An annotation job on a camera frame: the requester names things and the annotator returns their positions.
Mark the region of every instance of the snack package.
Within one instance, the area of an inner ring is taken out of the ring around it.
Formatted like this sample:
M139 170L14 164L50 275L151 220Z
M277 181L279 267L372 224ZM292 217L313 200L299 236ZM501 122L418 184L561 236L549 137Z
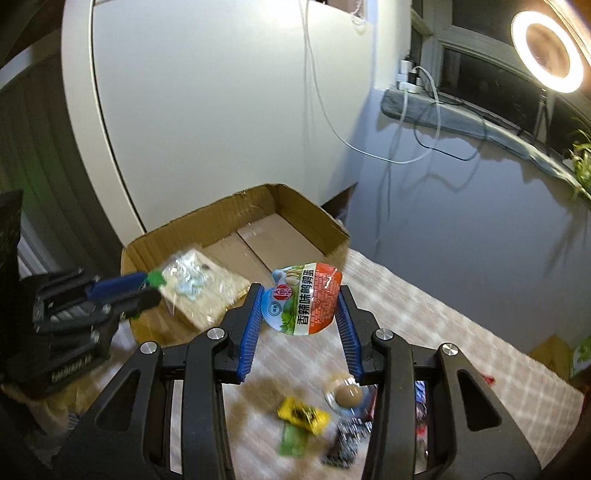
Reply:
M263 317L288 335L317 333L333 320L342 279L340 271L324 263L275 270L275 287L262 297Z
M306 429L314 435L322 433L330 423L329 413L310 407L294 397L286 397L279 410L277 410L277 414L281 420Z
M196 248L174 256L161 270L158 288L170 313L180 310L200 333L217 326L251 283Z

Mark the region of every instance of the clear plastic bag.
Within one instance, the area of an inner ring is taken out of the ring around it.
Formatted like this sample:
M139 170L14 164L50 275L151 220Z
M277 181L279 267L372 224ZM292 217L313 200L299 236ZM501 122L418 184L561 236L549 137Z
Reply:
M164 284L159 289L170 314L180 310L198 332L218 325L251 285L197 248L173 256L161 275Z

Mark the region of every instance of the metal screw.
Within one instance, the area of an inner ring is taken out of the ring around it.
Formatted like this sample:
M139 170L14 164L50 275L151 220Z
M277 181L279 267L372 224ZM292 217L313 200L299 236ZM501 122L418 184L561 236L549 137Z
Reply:
M455 356L458 354L460 349L457 346L455 346L453 343L444 343L441 346L441 351L443 351L443 353L445 353L446 355Z
M387 328L380 328L375 331L375 336L380 340L392 340L394 338L394 332Z
M145 353L146 355L149 355L151 353L154 353L157 348L158 348L158 345L156 345L156 343L145 342L145 343L142 343L141 347L139 347L139 351L142 353Z
M207 332L207 336L211 338L211 340L219 340L220 338L223 338L224 335L226 335L226 332L224 332L221 328L217 327L212 328Z

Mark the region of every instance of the green snack packet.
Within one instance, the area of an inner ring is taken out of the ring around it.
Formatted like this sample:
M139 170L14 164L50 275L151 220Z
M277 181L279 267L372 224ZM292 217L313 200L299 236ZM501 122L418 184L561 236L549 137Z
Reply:
M301 457L306 453L310 432L285 422L279 455Z

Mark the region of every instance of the white wall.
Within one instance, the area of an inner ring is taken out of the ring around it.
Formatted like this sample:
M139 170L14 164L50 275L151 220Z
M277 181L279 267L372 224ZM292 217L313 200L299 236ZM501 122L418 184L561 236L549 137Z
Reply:
M373 96L366 119L376 130L364 147L384 154L395 123ZM444 132L438 144L463 158L477 146ZM405 124L397 158L422 151ZM352 248L524 352L553 333L571 345L591 334L589 205L565 183L488 143L467 163L434 153L390 174L364 161Z
M326 108L357 141L373 26L309 7ZM323 203L356 181L359 156L320 112L297 0L116 0L93 25L106 130L148 230L264 182Z

